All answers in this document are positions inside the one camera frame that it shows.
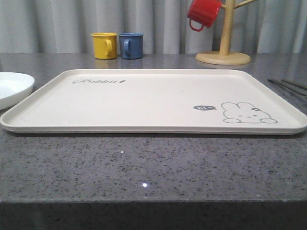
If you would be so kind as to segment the white round plate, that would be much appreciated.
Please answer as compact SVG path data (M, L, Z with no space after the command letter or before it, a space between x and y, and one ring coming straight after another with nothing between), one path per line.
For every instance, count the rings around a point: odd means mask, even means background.
M0 73L0 109L16 105L32 93L35 79L16 72Z

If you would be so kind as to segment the blue enamel mug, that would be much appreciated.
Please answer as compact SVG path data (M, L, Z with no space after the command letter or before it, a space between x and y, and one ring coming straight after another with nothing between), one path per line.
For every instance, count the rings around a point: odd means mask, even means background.
M120 55L123 59L140 59L143 57L143 34L119 34Z

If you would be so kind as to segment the red enamel mug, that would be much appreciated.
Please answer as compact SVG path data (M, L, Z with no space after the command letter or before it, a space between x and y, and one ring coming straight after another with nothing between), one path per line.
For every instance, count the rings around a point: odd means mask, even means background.
M200 32L204 27L210 28L221 7L220 0L193 0L187 14L190 28L197 32ZM192 21L200 23L201 28L193 27Z

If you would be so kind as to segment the wooden mug tree stand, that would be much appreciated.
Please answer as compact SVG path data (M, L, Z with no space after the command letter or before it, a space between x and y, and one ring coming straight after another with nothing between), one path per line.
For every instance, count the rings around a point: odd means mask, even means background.
M247 54L231 52L230 44L235 9L250 4L254 1L255 0L244 0L236 4L235 0L227 0L225 4L222 4L222 8L225 10L225 13L219 51L198 53L195 56L197 61L215 65L243 65L248 64L251 61L250 56Z

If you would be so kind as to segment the yellow enamel mug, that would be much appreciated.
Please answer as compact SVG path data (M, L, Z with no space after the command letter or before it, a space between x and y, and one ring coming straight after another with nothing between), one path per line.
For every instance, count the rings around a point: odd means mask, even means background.
M96 59L114 59L117 57L116 33L92 33L94 57Z

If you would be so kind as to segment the cream rabbit serving tray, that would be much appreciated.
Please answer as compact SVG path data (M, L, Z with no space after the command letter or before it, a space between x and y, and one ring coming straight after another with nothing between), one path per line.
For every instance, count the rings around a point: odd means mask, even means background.
M1 118L16 133L292 135L307 117L248 73L227 69L76 69Z

